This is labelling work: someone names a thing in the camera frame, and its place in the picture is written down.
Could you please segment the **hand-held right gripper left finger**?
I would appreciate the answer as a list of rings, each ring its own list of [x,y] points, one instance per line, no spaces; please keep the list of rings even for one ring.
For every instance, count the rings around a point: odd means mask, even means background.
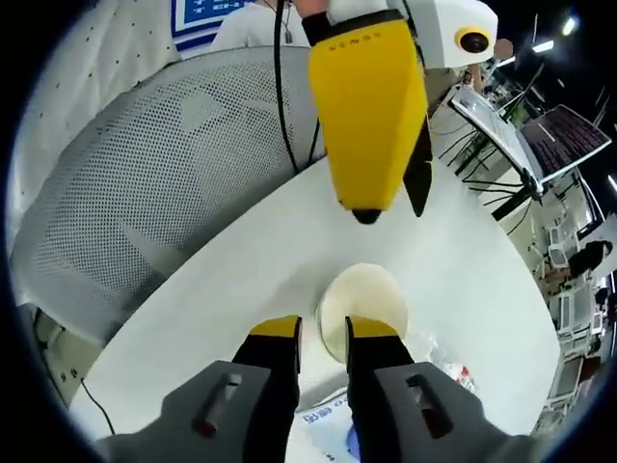
[[[265,320],[231,361],[165,396],[143,429],[96,442],[105,462],[283,462],[299,403],[302,319]]]

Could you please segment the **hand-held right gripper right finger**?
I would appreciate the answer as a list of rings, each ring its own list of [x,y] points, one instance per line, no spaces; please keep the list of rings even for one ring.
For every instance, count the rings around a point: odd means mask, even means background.
[[[346,317],[348,403],[363,462],[528,462],[531,439],[485,417],[477,396],[417,363],[387,323]]]

